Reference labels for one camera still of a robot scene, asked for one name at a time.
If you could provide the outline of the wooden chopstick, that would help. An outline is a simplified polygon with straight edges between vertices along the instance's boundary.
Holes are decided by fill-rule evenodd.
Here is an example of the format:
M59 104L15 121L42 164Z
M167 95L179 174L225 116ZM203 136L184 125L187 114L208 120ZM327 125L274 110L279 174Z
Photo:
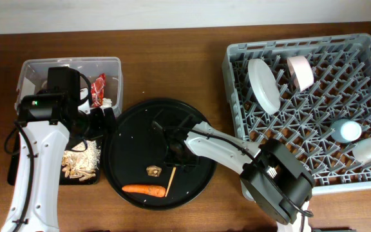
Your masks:
M174 166L173 169L172 169L172 172L171 172L171 175L170 175L170 178L169 178L169 182L168 182L168 184L167 184L165 197L168 196L168 193L169 193L170 187L171 187L171 185L172 185L173 178L174 178L174 176L175 176L175 172L176 172L176 166Z

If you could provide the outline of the brown food chunk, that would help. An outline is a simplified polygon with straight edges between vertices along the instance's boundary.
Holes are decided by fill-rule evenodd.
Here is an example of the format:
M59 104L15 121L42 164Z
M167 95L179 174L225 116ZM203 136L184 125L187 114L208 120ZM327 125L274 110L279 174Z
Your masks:
M146 168L146 171L147 171L147 175L150 177L159 177L162 172L162 168L158 166L148 166Z

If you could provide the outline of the white tissue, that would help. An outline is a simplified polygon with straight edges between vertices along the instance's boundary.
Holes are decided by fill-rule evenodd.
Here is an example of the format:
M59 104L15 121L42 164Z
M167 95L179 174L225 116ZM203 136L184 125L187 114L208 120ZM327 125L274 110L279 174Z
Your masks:
M112 100L108 98L102 99L102 104L100 106L102 109L111 108L112 107Z

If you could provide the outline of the red snack wrapper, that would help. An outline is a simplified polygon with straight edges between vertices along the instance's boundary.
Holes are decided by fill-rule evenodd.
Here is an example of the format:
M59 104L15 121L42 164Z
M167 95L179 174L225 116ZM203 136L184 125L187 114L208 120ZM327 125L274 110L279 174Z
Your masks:
M104 98L104 90L106 86L106 74L102 73L98 78L91 84L91 96L93 108L99 107L102 105Z

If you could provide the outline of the orange carrot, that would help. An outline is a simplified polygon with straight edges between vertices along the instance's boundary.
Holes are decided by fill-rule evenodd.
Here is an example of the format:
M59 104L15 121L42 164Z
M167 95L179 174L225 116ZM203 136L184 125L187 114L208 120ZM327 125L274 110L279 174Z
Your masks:
M166 188L157 185L130 184L122 187L122 191L128 193L140 193L152 197L165 197Z

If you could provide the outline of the grey plate with rice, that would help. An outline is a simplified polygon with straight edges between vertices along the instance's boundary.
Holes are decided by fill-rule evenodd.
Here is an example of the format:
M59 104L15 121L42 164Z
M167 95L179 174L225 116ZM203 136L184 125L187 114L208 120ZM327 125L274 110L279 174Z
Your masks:
M280 109L280 92L269 66L261 59L250 59L248 75L253 94L265 113L273 115Z

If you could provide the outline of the pink bowl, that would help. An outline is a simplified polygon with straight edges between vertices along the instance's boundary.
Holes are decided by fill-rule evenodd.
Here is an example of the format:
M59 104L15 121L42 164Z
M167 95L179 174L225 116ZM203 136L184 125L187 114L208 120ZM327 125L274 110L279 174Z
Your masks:
M301 92L314 84L312 68L304 56L287 58L290 75L294 77L294 85Z

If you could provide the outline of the blue cup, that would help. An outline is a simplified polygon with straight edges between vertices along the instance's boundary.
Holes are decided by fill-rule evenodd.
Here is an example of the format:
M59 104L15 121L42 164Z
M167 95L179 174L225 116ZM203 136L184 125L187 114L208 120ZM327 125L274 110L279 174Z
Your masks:
M330 128L334 130L331 137L340 143L353 142L360 138L362 129L359 123L349 119L339 119L334 121Z

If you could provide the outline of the white plastic fork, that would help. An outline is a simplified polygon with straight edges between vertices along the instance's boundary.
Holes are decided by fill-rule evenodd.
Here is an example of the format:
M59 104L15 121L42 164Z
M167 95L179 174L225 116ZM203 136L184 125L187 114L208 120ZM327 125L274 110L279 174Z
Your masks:
M266 168L266 173L271 177L271 178L275 178L277 176L277 171L276 171L276 168L273 168L273 167L270 167L268 166Z

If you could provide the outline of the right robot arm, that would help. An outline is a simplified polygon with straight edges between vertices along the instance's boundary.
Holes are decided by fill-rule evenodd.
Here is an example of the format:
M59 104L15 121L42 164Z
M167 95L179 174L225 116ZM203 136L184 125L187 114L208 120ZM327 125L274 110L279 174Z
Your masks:
M244 141L192 115L156 116L151 127L167 144L170 164L211 159L239 174L243 192L276 221L278 231L311 230L308 206L316 181L282 142Z

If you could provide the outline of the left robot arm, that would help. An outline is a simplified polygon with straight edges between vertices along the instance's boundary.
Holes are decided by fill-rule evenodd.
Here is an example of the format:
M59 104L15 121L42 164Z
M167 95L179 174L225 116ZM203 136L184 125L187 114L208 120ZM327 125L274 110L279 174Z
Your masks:
M80 106L86 76L72 68L48 69L47 85L22 98L14 122L19 134L19 165L14 194L2 231L58 231L57 198L64 152L82 140L97 140L111 131L111 108Z

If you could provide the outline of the grey dishwasher rack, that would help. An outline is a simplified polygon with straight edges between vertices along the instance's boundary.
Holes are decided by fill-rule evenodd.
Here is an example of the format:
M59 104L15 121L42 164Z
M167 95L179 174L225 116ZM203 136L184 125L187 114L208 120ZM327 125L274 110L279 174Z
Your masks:
M304 56L314 84L304 91L294 85L287 58ZM277 113L265 113L249 83L248 63L261 59L271 69L280 91ZM234 133L242 140L280 140L311 172L315 195L371 189L371 162L357 161L353 142L341 144L330 125L350 119L371 138L371 36L335 35L231 44L222 63L225 92Z

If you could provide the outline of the round black tray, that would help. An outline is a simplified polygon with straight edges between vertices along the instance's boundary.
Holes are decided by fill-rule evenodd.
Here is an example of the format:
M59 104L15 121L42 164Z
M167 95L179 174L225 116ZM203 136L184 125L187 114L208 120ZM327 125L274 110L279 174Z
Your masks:
M190 113L203 121L205 116L191 105L175 99L151 99L124 111L116 119L117 129L104 142L102 167L113 189L136 207L169 210L180 207L199 196L212 179L217 163L200 157L195 168L176 167L167 197L152 197L122 191L130 184L157 185L167 188L173 167L164 164L166 146L153 131L151 121L159 111ZM162 168L159 177L147 175L148 166Z

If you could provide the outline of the clear plastic bin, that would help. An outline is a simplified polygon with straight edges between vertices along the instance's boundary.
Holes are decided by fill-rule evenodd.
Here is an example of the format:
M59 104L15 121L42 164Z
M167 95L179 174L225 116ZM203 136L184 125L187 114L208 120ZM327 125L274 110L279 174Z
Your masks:
M17 83L17 108L22 98L34 95L46 88L48 69L51 67L67 66L84 74L91 82L99 75L106 76L104 97L111 100L114 115L122 113L123 103L123 74L121 61L117 57L67 57L50 59L30 59L23 63Z

